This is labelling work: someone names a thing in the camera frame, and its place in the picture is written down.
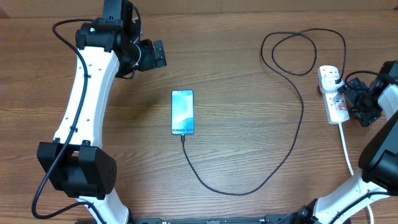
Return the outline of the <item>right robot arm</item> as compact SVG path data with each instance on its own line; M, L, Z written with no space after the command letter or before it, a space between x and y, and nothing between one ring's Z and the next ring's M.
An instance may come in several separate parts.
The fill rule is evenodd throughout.
M331 66L318 69L329 123L341 125L350 112L363 127L382 114L387 122L363 149L355 174L279 223L350 223L351 216L371 203L397 195L397 61L384 62L370 85L358 78L336 84L335 72Z

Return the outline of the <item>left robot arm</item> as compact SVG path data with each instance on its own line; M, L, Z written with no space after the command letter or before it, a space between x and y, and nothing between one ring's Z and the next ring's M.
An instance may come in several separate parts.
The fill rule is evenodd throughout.
M76 74L62 122L37 158L43 181L75 198L95 223L133 223L114 188L116 161L103 151L104 113L115 78L166 66L161 40L141 39L139 11L129 1L105 1L101 17L82 19L72 50Z

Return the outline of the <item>teal Galaxy smartphone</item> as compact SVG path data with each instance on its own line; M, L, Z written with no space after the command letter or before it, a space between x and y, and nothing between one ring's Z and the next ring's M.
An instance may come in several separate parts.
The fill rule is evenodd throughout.
M173 135L189 135L195 132L193 102L193 90L172 91L171 133Z

